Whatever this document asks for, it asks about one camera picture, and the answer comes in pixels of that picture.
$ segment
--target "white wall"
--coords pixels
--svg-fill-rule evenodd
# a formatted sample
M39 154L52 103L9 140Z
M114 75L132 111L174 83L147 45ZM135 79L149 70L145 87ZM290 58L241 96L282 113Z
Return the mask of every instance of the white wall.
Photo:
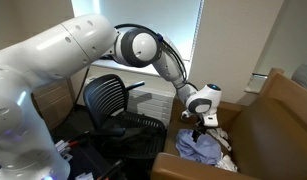
M12 0L0 0L0 50L23 40Z
M12 0L25 39L74 17L70 0Z
M271 67L291 77L307 60L307 0L285 0L254 72L268 74Z
M223 100L238 102L283 0L206 0L190 81L218 84Z

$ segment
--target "clothing pile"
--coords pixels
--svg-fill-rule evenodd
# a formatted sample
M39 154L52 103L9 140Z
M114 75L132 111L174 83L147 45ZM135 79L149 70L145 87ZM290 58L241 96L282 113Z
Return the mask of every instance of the clothing pile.
M207 133L200 135L197 142L193 141L192 134L191 129L179 130L176 149L180 157L237 172L237 166L230 156L224 155L221 151L220 143L227 151L232 150L227 142L228 135L222 128L208 129Z

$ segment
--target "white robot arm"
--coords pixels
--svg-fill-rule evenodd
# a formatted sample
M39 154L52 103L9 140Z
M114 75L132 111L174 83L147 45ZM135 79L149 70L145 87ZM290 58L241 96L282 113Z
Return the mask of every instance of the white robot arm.
M30 94L58 79L111 56L117 63L153 64L173 83L187 110L206 126L216 126L221 90L198 91L186 81L181 58L167 38L148 29L114 28L102 16L81 16L0 51L0 179L66 179L69 165L57 152Z

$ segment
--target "chair backrest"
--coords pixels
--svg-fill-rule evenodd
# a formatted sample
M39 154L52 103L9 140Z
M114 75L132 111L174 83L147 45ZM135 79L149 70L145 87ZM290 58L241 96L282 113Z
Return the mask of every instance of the chair backrest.
M292 80L307 89L307 61L295 70Z
M119 76L108 74L91 81L84 88L83 98L95 130L100 130L114 112L126 110L128 92Z

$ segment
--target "armchair cushion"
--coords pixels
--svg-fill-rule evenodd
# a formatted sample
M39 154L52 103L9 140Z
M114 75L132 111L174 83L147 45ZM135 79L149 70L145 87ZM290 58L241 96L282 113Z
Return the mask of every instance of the armchair cushion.
M269 98L242 111L228 131L239 172L265 179L307 177L307 129L300 122Z
M243 174L186 160L167 153L157 155L151 177L158 180L253 179Z

